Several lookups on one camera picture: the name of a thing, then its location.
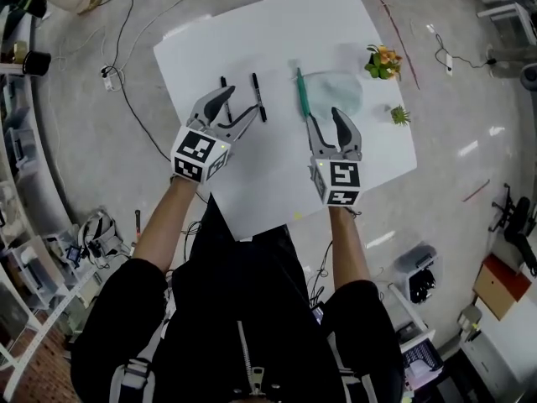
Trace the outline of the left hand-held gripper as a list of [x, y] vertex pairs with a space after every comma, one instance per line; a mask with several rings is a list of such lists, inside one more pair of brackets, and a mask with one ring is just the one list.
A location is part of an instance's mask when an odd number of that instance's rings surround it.
[[211, 126], [235, 89], [235, 86], [224, 86], [196, 101], [170, 153], [174, 175], [203, 185], [226, 166], [233, 143], [245, 133], [259, 110], [254, 105], [232, 123]]

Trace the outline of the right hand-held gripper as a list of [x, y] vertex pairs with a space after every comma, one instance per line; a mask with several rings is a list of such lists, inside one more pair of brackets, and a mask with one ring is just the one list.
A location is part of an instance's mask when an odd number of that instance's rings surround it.
[[340, 151], [324, 140], [311, 113], [305, 120], [311, 150], [310, 178], [324, 206], [352, 207], [362, 194], [362, 135], [343, 111], [332, 107], [331, 114]]

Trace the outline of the black pen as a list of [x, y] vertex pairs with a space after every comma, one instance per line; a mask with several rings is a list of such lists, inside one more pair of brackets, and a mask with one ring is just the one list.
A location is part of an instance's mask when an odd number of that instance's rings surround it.
[[260, 111], [260, 114], [261, 114], [261, 119], [262, 119], [263, 123], [266, 123], [267, 122], [267, 114], [266, 114], [265, 107], [263, 105], [263, 100], [262, 100], [262, 97], [261, 97], [260, 88], [259, 88], [259, 84], [258, 84], [258, 77], [257, 77], [256, 73], [252, 73], [252, 81], [253, 81], [253, 88], [254, 88], [256, 98], [257, 98], [257, 102], [258, 102], [258, 108], [259, 108], [259, 111]]
[[[226, 80], [226, 78], [224, 76], [220, 77], [220, 83], [221, 83], [221, 87], [226, 87], [227, 86], [227, 80]], [[231, 124], [233, 120], [232, 120], [231, 109], [230, 109], [230, 106], [229, 106], [229, 97], [225, 101], [224, 106], [225, 106], [225, 110], [226, 110], [227, 121], [228, 121], [228, 123]]]

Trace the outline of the clear plastic pouch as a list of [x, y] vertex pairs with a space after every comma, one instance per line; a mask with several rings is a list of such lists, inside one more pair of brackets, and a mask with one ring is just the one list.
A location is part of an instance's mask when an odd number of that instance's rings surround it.
[[362, 108], [363, 89], [357, 75], [346, 71], [317, 71], [304, 74], [296, 69], [298, 109], [303, 118], [331, 118], [333, 107], [351, 117]]

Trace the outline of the person's left forearm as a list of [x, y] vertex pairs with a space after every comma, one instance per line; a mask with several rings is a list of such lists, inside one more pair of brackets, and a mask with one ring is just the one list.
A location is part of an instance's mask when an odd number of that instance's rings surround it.
[[133, 252], [166, 272], [172, 264], [185, 216], [196, 195], [197, 184], [175, 177], [141, 233]]

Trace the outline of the person's right forearm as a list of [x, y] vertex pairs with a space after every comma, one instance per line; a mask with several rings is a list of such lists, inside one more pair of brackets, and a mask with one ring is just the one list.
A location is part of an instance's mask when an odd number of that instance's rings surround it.
[[371, 280], [353, 215], [343, 207], [329, 207], [332, 234], [332, 273], [335, 290], [358, 280]]

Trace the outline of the orange flower potted plant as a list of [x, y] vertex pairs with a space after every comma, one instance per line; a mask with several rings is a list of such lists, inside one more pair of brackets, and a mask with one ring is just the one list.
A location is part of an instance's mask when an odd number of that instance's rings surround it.
[[402, 57], [395, 50], [391, 50], [384, 45], [370, 44], [367, 47], [367, 51], [370, 56], [364, 69], [373, 79], [401, 78]]

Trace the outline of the red stick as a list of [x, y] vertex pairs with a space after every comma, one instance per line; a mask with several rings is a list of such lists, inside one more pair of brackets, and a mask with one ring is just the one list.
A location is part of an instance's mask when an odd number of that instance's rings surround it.
[[480, 191], [482, 191], [485, 187], [487, 187], [490, 184], [490, 179], [487, 179], [485, 182], [483, 182], [476, 190], [474, 190], [471, 194], [464, 197], [461, 202], [468, 202], [471, 200], [474, 196], [476, 196]]

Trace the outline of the clear bin of black items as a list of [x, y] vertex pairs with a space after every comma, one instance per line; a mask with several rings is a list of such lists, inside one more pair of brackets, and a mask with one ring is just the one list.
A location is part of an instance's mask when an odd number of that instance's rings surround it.
[[436, 250], [420, 243], [395, 261], [399, 280], [397, 288], [415, 305], [423, 304], [431, 297], [437, 286], [433, 267], [437, 264]]

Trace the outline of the person's black clothing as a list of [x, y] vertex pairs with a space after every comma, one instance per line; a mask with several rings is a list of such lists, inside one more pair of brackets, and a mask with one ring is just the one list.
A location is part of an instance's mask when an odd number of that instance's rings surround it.
[[400, 403], [404, 361], [377, 286], [336, 290], [315, 318], [283, 228], [237, 242], [211, 202], [189, 260], [170, 279], [143, 259], [102, 287], [71, 353], [83, 403], [108, 403], [115, 370], [166, 325], [150, 368], [154, 403], [230, 403], [251, 393], [248, 369], [274, 403]]

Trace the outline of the black cylindrical bin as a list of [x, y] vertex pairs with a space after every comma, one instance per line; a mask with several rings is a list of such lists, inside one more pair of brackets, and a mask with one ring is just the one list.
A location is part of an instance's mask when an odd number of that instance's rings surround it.
[[50, 53], [31, 50], [24, 57], [23, 73], [29, 76], [44, 76], [50, 68], [51, 60]]

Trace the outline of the black office chair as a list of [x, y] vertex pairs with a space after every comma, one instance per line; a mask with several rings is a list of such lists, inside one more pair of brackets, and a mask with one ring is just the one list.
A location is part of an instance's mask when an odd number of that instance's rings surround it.
[[529, 241], [537, 228], [537, 203], [532, 204], [527, 196], [514, 202], [510, 185], [504, 183], [503, 187], [504, 202], [492, 202], [492, 208], [498, 210], [498, 219], [487, 229], [496, 235], [492, 252], [513, 272], [518, 274], [527, 270], [537, 279], [537, 253]]

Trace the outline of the grey swivel chair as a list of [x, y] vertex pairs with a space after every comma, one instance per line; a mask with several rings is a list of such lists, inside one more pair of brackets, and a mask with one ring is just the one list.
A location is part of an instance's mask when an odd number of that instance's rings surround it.
[[537, 92], [537, 62], [525, 65], [519, 76], [522, 86], [529, 92]]

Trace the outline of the brown box with red lid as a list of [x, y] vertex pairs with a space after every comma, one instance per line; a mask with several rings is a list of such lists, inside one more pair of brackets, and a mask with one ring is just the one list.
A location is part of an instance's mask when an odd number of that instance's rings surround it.
[[473, 291], [490, 312], [501, 321], [530, 288], [531, 281], [522, 272], [514, 272], [494, 254], [482, 262]]

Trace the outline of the purple file tray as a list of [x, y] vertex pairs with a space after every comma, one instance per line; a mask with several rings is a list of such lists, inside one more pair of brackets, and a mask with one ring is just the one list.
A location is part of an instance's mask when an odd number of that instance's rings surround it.
[[428, 338], [406, 351], [403, 357], [404, 367], [416, 378], [441, 371], [444, 366], [441, 356]]

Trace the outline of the white cabinet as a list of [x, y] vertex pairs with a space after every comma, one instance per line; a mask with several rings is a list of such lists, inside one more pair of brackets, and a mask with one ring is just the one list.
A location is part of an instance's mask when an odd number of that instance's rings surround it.
[[497, 403], [537, 403], [537, 308], [510, 308], [498, 320], [481, 302], [457, 323], [460, 348]]

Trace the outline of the white metal shelving unit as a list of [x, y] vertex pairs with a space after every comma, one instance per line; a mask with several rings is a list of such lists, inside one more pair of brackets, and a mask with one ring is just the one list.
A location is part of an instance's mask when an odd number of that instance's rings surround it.
[[0, 11], [0, 391], [20, 380], [96, 269], [65, 257], [78, 227], [61, 199], [47, 154], [37, 76], [17, 58], [33, 50], [34, 20]]

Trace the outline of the white desk frame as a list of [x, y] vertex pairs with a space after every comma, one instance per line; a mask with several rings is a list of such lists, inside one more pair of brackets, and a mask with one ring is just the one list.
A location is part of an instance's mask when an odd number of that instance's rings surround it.
[[411, 318], [412, 323], [414, 323], [417, 330], [419, 331], [415, 337], [399, 345], [401, 352], [405, 353], [406, 351], [424, 342], [425, 340], [429, 340], [431, 342], [435, 336], [435, 329], [431, 329], [425, 324], [418, 312], [413, 308], [410, 302], [404, 297], [404, 295], [394, 283], [389, 283], [388, 289], [394, 294], [398, 302], [406, 310], [407, 314]]

